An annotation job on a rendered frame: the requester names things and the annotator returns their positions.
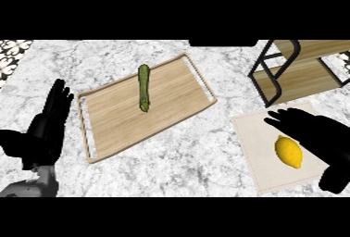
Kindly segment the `black wooden tiered shelf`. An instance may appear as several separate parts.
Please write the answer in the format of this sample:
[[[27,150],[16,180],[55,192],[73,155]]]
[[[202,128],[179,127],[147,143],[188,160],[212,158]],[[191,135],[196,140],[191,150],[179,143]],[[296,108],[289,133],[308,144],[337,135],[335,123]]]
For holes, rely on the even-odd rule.
[[[268,40],[247,77],[264,101],[274,106],[311,94],[340,88],[339,80],[321,61],[350,51],[350,40]]]

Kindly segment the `beige placemat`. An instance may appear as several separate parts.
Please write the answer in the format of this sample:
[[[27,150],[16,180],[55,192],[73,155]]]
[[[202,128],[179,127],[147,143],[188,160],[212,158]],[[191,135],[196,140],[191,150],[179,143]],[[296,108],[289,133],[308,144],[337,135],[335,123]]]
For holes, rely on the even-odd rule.
[[[264,123],[264,118],[268,111],[289,107],[299,108],[312,115],[317,114],[311,103],[305,101],[272,106],[230,119],[258,195],[317,180],[327,168],[303,148],[299,168],[287,166],[275,156],[274,142],[284,134]]]

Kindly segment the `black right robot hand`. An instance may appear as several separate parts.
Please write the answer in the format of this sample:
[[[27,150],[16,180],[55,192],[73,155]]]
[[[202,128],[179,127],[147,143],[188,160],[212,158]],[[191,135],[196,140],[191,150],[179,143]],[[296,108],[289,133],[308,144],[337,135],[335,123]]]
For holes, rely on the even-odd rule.
[[[340,193],[350,183],[350,127],[292,107],[267,114],[270,118],[264,118],[264,122],[327,164],[318,181],[320,189]]]

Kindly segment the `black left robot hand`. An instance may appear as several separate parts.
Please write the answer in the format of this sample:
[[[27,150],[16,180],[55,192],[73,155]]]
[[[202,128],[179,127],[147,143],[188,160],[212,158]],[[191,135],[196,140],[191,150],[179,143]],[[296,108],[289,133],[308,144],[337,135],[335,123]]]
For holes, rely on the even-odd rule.
[[[33,116],[27,131],[0,130],[4,154],[21,159],[21,170],[52,166],[61,153],[64,121],[73,94],[57,79],[51,85],[42,112]]]

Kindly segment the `wooden serving tray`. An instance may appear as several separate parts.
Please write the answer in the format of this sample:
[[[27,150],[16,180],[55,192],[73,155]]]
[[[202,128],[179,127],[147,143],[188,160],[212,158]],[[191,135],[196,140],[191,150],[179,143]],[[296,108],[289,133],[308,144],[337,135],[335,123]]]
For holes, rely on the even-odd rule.
[[[85,159],[95,163],[215,103],[187,54],[76,94]]]

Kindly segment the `green asparagus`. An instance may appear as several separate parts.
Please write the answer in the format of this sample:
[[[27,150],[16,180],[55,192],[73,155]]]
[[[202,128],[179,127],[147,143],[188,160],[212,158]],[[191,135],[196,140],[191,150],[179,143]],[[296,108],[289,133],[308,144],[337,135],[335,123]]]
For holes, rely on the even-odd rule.
[[[150,70],[145,65],[138,66],[138,108],[143,112],[148,110],[148,93],[147,93],[147,85],[148,85],[148,74]]]

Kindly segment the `yellow lemon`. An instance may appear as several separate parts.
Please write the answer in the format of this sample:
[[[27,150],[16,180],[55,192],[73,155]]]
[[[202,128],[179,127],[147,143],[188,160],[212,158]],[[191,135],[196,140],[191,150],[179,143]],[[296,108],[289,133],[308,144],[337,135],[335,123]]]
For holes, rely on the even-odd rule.
[[[274,153],[280,161],[292,168],[299,168],[303,155],[302,150],[292,139],[278,136],[274,142]]]

